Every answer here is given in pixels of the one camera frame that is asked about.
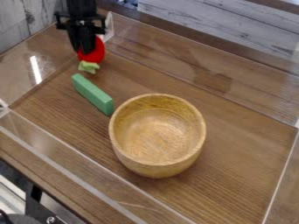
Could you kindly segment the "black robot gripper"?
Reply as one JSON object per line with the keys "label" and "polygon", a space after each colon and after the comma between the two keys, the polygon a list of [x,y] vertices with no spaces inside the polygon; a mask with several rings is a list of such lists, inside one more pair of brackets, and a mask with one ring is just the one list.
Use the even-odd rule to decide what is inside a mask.
{"label": "black robot gripper", "polygon": [[[84,54],[88,54],[95,49],[96,34],[107,33],[105,20],[107,17],[97,14],[96,0],[67,0],[67,10],[55,13],[56,28],[65,30],[69,37],[69,42],[76,52],[80,48]],[[61,18],[67,18],[75,25],[85,25],[97,20],[100,26],[95,26],[95,32],[87,26],[68,26],[61,22]]]}

